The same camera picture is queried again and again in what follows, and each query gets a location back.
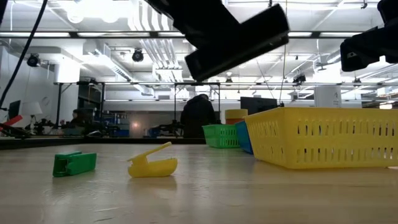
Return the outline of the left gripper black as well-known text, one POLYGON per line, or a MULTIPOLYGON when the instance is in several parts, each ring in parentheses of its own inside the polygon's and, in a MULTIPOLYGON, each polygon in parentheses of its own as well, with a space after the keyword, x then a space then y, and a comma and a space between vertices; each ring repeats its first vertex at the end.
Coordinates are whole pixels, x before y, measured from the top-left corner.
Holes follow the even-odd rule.
POLYGON ((178 30, 197 49, 239 27, 220 0, 146 0, 146 3, 178 24, 178 30))

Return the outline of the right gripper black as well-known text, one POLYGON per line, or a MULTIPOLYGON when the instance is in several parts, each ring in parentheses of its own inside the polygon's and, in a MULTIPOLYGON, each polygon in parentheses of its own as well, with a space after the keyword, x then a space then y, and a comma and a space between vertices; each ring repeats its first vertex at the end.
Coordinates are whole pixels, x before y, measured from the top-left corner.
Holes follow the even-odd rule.
POLYGON ((341 43, 342 71, 364 69, 381 57, 387 63, 397 63, 397 0, 381 0, 377 9, 384 22, 383 27, 374 27, 341 43))

